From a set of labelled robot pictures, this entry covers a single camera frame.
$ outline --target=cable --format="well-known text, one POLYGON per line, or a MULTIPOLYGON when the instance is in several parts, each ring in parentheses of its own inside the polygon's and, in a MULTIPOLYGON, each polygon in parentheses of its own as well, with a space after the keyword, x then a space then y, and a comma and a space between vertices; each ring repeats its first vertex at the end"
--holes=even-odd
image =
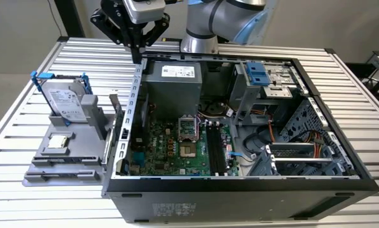
POLYGON ((243 156, 236 156, 236 157, 243 158, 250 163, 252 162, 251 160, 246 159, 243 156))
POLYGON ((320 158, 320 151, 322 151, 322 145, 319 146, 319 149, 318 149, 318 158, 320 158))
POLYGON ((318 145, 314 143, 314 158, 318 158, 318 145))
POLYGON ((303 131, 302 133, 299 133, 294 138, 291 138, 291 139, 288 140, 288 142, 292 143, 292 142, 295 141, 295 139, 298 139, 300 136, 303 136, 307 132, 314 132, 314 133, 316 132, 319 135, 322 135, 320 132, 316 131, 316 130, 306 130, 306 131, 303 131))
POLYGON ((310 137, 306 139, 304 143, 308 143, 311 141, 311 137, 312 137, 312 132, 310 133, 310 137))
POLYGON ((271 120, 268 120, 268 131, 270 131, 270 139, 271 142, 276 142, 275 138, 274 138, 274 134, 272 134, 272 127, 271 127, 271 120))
POLYGON ((258 129, 256 129, 256 136, 258 136, 258 139, 260 140, 260 142, 267 145, 267 144, 271 144, 272 141, 268 141, 266 140, 262 136, 260 136, 260 133, 268 128, 268 125, 263 125, 263 126, 259 126, 258 129))
POLYGON ((55 21, 55 23, 56 23, 56 26, 58 26, 58 29, 59 29, 59 32, 60 32, 60 36, 63 36, 62 30, 60 30, 60 26, 59 26, 59 24, 58 24, 55 15, 53 15, 53 13, 52 13, 52 8, 51 8, 51 16, 52 16, 52 19, 53 19, 53 21, 55 21))
POLYGON ((252 162, 251 160, 247 160, 244 157, 243 157, 243 153, 239 153, 239 152, 234 152, 234 151, 228 151, 227 152, 230 155, 234 155, 236 157, 242 157, 246 161, 248 162, 252 162))
POLYGON ((200 111, 200 110, 198 110, 198 113, 200 114, 200 115, 203 115, 206 118, 210 118, 210 119, 215 119, 215 118, 223 118, 223 117, 227 117, 226 115, 222 115, 222 114, 218 114, 218 115, 215 115, 215 114, 206 114, 203 111, 200 111))

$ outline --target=black cable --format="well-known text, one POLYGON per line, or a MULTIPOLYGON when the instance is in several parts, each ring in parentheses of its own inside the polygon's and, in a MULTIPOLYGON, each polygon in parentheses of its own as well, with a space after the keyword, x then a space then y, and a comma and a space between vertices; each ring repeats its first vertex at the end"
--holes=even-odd
POLYGON ((58 29, 59 29, 59 32, 60 32, 60 36, 63 36, 62 30, 60 30, 60 26, 59 26, 59 24, 58 24, 55 15, 53 15, 53 13, 52 13, 52 8, 51 8, 51 16, 52 16, 52 19, 53 19, 53 21, 55 21, 55 23, 56 23, 56 26, 58 26, 58 29))
POLYGON ((258 133, 258 139, 260 140, 262 143, 264 143, 266 145, 267 144, 271 144, 272 142, 263 139, 262 136, 260 136, 260 133, 268 129, 268 125, 263 125, 263 126, 259 126, 258 129, 256 129, 256 133, 258 133))
POLYGON ((238 157, 242 157, 247 162, 252 162, 251 160, 246 159, 243 156, 238 156, 238 157))
POLYGON ((252 139, 254 137, 258 137, 260 139, 260 136, 259 134, 262 133, 262 131, 268 127, 268 125, 264 125, 264 126, 260 126, 256 128, 256 131, 254 133, 251 133, 244 139, 243 139, 243 142, 242 142, 242 145, 243 145, 243 148, 244 150, 248 152, 248 153, 255 153, 259 155, 259 153, 263 152, 263 150, 258 147, 258 151, 254 151, 251 149, 248 149, 247 147, 247 142, 250 139, 252 139))

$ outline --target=slotted metal table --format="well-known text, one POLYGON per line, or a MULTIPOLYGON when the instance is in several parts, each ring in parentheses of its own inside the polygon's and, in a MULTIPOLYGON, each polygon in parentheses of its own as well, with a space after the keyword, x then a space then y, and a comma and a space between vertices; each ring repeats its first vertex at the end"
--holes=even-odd
MULTIPOLYGON (((159 42, 151 50, 179 52, 179 43, 159 42)), ((298 58, 323 100, 379 184, 379 102, 336 54, 324 49, 223 44, 223 55, 298 58)), ((110 40, 59 41, 37 71, 90 76, 99 105, 114 112, 108 93, 127 104, 135 65, 131 55, 110 40)), ((123 226, 124 220, 102 186, 24 187, 21 180, 47 131, 49 107, 29 82, 0 121, 0 227, 123 226)), ((178 227, 344 227, 379 228, 379 193, 319 221, 286 223, 147 224, 178 227)))

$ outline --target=blue drive bracket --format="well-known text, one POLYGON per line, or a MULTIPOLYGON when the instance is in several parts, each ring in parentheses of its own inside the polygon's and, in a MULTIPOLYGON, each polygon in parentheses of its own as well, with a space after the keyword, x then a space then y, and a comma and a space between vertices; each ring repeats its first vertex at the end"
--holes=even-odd
MULTIPOLYGON (((45 102, 47 102, 48 105, 49 105, 49 108, 51 108, 51 115, 52 115, 52 116, 56 116, 56 113, 55 113, 55 110, 53 110, 53 108, 52 108, 52 106, 51 106, 51 103, 49 103, 49 101, 48 101, 48 98, 47 98, 47 96, 45 96, 45 94, 44 94, 44 92, 43 92, 41 84, 39 83, 39 81, 40 81, 40 80, 49 80, 49 79, 53 79, 55 77, 56 77, 56 75, 55 75, 53 73, 43 72, 43 73, 37 74, 37 71, 36 71, 36 70, 33 70, 32 73, 31 73, 31 80, 32 80, 32 82, 33 82, 33 84, 35 84, 35 86, 36 86, 36 88, 37 88, 37 91, 41 92, 41 95, 43 95, 43 97, 44 97, 45 102)), ((83 82, 84 82, 84 87, 86 87, 84 89, 86 89, 87 94, 92 94, 92 89, 91 89, 91 84, 90 84, 90 78, 88 78, 88 76, 86 75, 86 72, 83 73, 83 75, 80 76, 80 78, 82 78, 82 80, 83 80, 83 82)), ((68 126, 68 125, 71 124, 71 122, 70 122, 68 120, 66 120, 64 118, 63 118, 63 121, 64 121, 66 126, 68 126)))
POLYGON ((262 63, 246 63, 246 73, 251 79, 251 85, 267 86, 270 85, 270 77, 262 63))
POLYGON ((91 89, 91 84, 90 84, 90 78, 88 76, 86 75, 86 72, 83 73, 82 75, 82 79, 84 81, 84 86, 86 86, 86 92, 87 94, 92 94, 92 89, 91 89))

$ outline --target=sticker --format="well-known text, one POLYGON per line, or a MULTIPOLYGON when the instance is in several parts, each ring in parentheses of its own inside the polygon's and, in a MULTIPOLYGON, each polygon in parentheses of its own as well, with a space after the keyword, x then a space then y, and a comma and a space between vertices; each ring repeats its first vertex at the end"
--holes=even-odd
POLYGON ((196 203, 154 203, 152 211, 155 216, 192 216, 196 203))
POLYGON ((195 67, 163 66, 162 77, 195 77, 195 67))
POLYGON ((231 117, 232 114, 234 114, 234 109, 228 108, 228 110, 227 110, 227 116, 231 117))
POLYGON ((49 89, 51 99, 63 118, 71 122, 87 121, 76 93, 68 89, 49 89))

